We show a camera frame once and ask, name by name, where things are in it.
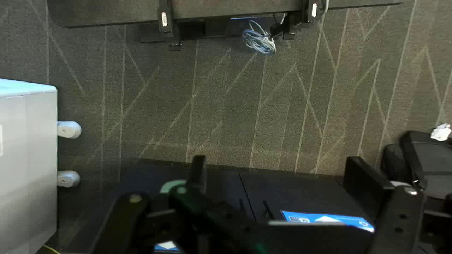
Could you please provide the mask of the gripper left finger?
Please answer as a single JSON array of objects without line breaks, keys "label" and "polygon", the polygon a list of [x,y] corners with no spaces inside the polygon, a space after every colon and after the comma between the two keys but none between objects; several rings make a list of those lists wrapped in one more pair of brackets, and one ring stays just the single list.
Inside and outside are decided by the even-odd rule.
[{"label": "gripper left finger", "polygon": [[170,181],[151,198],[119,195],[97,233],[93,254],[154,254],[171,241],[186,254],[269,254],[264,227],[206,196],[205,156],[195,156],[186,180]]}]

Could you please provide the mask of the dark desk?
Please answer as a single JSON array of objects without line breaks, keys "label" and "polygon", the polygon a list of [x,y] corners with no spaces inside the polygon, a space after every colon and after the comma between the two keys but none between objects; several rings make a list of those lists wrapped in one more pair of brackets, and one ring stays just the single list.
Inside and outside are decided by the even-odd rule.
[{"label": "dark desk", "polygon": [[329,10],[398,5],[406,0],[46,0],[50,17],[65,28],[138,24],[143,43],[242,37],[294,39],[295,32]]}]

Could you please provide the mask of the crumpled white paper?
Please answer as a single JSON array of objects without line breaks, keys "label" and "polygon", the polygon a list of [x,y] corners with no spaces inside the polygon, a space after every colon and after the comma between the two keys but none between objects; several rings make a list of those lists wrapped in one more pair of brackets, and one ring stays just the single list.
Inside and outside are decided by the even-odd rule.
[{"label": "crumpled white paper", "polygon": [[449,138],[451,133],[452,133],[451,125],[444,123],[436,126],[436,128],[431,131],[430,138],[437,140],[439,142],[444,142]]}]

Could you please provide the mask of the black bag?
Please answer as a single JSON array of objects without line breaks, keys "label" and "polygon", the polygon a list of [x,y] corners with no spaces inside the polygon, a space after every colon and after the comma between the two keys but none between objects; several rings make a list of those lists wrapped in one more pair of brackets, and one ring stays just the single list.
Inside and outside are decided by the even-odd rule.
[{"label": "black bag", "polygon": [[380,167],[393,182],[422,191],[426,208],[452,215],[452,138],[432,139],[429,133],[407,131],[385,146]]}]

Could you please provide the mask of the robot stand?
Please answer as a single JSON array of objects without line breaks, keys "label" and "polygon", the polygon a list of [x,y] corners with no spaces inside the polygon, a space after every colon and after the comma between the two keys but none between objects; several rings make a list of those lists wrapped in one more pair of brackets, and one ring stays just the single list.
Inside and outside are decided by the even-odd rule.
[{"label": "robot stand", "polygon": [[[140,159],[114,195],[102,224],[90,238],[93,243],[115,199],[144,192],[151,198],[170,181],[186,180],[192,163]],[[373,222],[336,180],[296,177],[284,173],[245,172],[232,166],[205,165],[205,194],[224,202],[265,229],[269,254],[366,254]],[[175,254],[156,246],[157,254]]]}]

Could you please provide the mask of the white cabinet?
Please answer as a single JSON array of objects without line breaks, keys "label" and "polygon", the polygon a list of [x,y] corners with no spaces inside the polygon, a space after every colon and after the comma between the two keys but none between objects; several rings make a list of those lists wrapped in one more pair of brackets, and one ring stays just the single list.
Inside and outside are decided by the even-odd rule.
[{"label": "white cabinet", "polygon": [[0,254],[34,254],[58,226],[58,90],[0,78]]}]

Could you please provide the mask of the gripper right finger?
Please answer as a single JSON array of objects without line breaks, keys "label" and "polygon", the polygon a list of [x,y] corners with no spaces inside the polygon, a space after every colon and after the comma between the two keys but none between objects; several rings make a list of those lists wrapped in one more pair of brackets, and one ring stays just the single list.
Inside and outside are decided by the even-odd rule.
[{"label": "gripper right finger", "polygon": [[413,254],[422,224],[424,195],[395,186],[357,156],[346,159],[343,186],[374,223],[366,254]]}]

